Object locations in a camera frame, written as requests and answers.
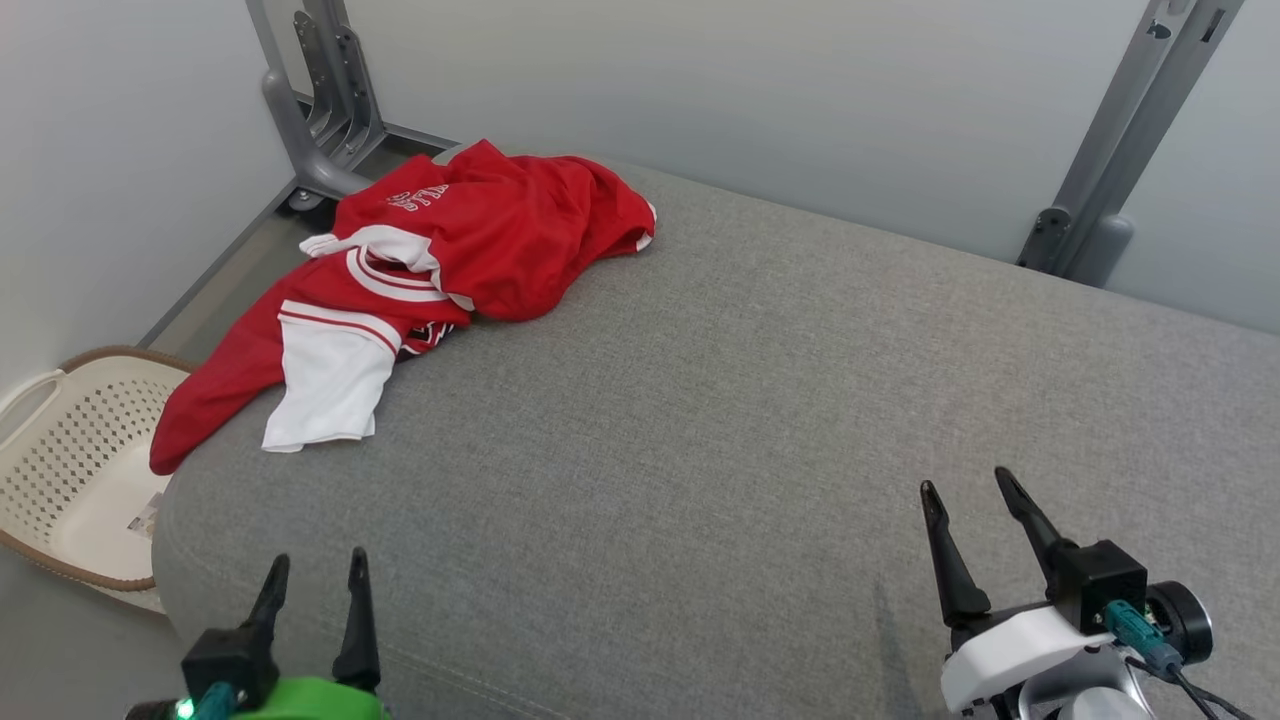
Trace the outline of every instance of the white trim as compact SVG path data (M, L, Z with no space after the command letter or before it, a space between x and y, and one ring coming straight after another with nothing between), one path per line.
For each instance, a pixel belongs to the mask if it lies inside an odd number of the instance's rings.
M360 263L360 255L366 251L366 249L361 247L347 252L347 272L351 273L351 277L369 292L383 297L390 297L392 300L402 300L404 302L440 302L451 299L448 295L438 290L408 290L396 287L366 274Z
M458 307L462 307L467 313L475 313L476 304L471 302L471 299L467 297L466 295L458 295L456 292L451 292L451 293L448 293L448 296L449 296L449 300L452 300L453 302L456 302L458 305Z
M370 427L372 427L372 424L374 424L374 419L372 418L369 419L369 424L370 424ZM301 452L302 448L306 447L306 446L308 446L308 445L317 445L317 443L321 443L321 442L333 442L335 439L361 441L361 439L365 439L366 437L370 437L372 434L374 434L372 429L370 429L367 433L364 433L364 434L357 434L357 433L329 433L326 436L320 436L320 437L316 437L316 438L308 438L306 442L291 442L291 443L275 443L275 445L268 445L269 441L266 438L262 438L262 450L265 450L266 452Z
M357 336L367 340L369 342L372 342L378 347L381 347L381 348L387 350L387 352L390 352L392 355L396 354L396 351L392 350L392 347L387 345L387 338L381 337L380 334L378 334L378 333L375 333L375 332L372 332L372 331L370 331L367 328L356 327L356 325L339 325L339 324L335 324L335 323L329 323L329 322L325 322L325 320L319 320L316 318L300 318L297 315L285 315L284 313L278 314L275 316L275 319L280 320L282 324L307 325L307 327L312 327L312 328L326 328L326 329L333 329L333 331L338 331L338 332L357 334Z
M298 243L298 250L310 255L311 258L320 258L321 255L333 255L333 251L324 252L324 247L332 242L338 242L338 236L333 233L314 234Z
M366 225L343 242L370 247L380 258L403 263L411 273L431 273L431 282L439 282L435 274L440 269L440 263L431 255L431 238L424 234L396 225Z
M426 334L426 337L425 338L416 338L416 337L415 338L408 338L408 340L404 341L404 345L401 346L401 350L403 350L406 352L410 352L412 355L421 355L425 351L422 351L422 350L413 350L412 347L410 347L408 343L412 342L412 341L417 341L417 342L425 345L428 350L431 350L435 346L440 345L440 341L444 340L444 336L447 336L448 333L453 332L453 328L456 328L456 327L457 325L454 325L453 323L442 323L439 327L436 327L435 323L431 322L431 323L428 323L428 324L425 324L425 325L422 325L420 328L413 328L416 331L422 331Z
M399 283L399 284L407 284L407 286L420 287L420 288L424 288L424 290L435 290L435 286L431 283L431 281L415 281L415 279L411 279L411 278L402 278L402 277L398 277L398 275L392 275L392 274L384 273L381 270L375 270L374 266L369 264L369 255L372 254L372 252L374 251L370 250L367 245L364 245L364 246L360 247L360 256L356 258L356 260L360 261L360 268L362 270L365 270L366 273L369 273L370 275L372 275L374 279L379 279L379 281L393 283L393 284L394 283ZM401 261L397 258L388 258L388 260L390 260L393 263L399 263Z
M378 336L379 342L385 342L390 347L399 347L401 337L387 320L383 320L378 315L370 315L367 313L352 313L349 310L334 310L333 307L320 307L319 305L307 305L306 302L297 302L294 300L285 300L280 304L282 313L293 313L294 315L305 315L308 319L316 320L324 324L343 323L342 325L334 325L339 328L349 328L357 331L364 328L371 334ZM280 322L287 320L300 320L294 315L282 315Z
M653 213L653 231L658 232L658 209L654 208L653 202L649 202L648 200L645 201L645 205L648 205L649 206L649 211ZM640 252L645 247L649 247L650 242L653 242L653 236L649 234L649 233L645 233L644 237L641 237L640 240L636 241L636 252Z

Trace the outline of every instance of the sofa cushion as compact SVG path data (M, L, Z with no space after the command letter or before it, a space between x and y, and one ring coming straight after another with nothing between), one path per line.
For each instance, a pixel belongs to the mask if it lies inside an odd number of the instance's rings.
M1280 338L611 165L658 208L644 254L399 365L366 441L261 452L276 389L187 460L154 548L184 638L288 552L276 656L328 675L360 544L402 717L940 716L918 488L997 607L1034 601L1002 464L1190 587L1189 674L1265 711Z

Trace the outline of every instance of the teal connector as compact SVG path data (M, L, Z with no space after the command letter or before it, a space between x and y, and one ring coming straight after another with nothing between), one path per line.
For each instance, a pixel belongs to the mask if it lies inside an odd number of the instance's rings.
M234 688L227 683L214 683L196 705L193 720L228 720L237 705Z
M1164 633L1147 621L1134 606L1123 600L1112 601L1106 610L1107 632L1116 641L1134 648L1161 678L1183 669L1183 656L1165 642Z

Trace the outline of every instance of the laundry basket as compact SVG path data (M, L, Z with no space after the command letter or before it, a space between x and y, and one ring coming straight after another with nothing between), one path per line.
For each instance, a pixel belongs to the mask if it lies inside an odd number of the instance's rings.
M32 379L0 420L49 397L0 442L0 543L59 575L164 612L151 530L169 477L148 468L165 400L195 365L104 347Z

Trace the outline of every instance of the wall bracket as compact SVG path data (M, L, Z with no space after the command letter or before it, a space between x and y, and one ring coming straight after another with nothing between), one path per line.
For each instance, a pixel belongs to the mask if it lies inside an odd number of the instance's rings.
M352 173L349 168L365 159L387 133L378 113L372 87L369 85L369 72L364 64L364 54L360 53L360 41L346 24L346 10L340 6L340 0L306 0L305 6L308 13L300 13L307 15L316 29L315 35L311 35L307 23L302 23L303 28L298 32L300 42L307 45L303 47L303 55L307 56L307 67L312 74L312 88L316 88L316 101L308 118L302 117L264 3L265 0L246 0L262 45L262 54L266 56L268 70L262 77L262 95L266 97L266 105L275 119L275 127L297 176L297 190L289 197L289 205L305 210L317 205L323 197L340 200L360 192L371 183ZM296 28L301 18L294 15ZM314 51L312 44L319 46L320 54ZM323 76L319 82L317 70ZM325 96L326 108L320 115L316 114L316 108L321 102L319 86L325 86L325 94L332 91L332 95ZM347 117L346 132L342 135L342 141L334 145L332 140L338 136L342 126L333 124L329 118L333 113L339 113L339 106L340 113ZM329 118L324 118L325 111L330 113Z
M1053 205L1037 215L1024 268L1106 284L1135 228L1120 215L1244 0L1151 0ZM1047 227L1057 218L1057 228Z

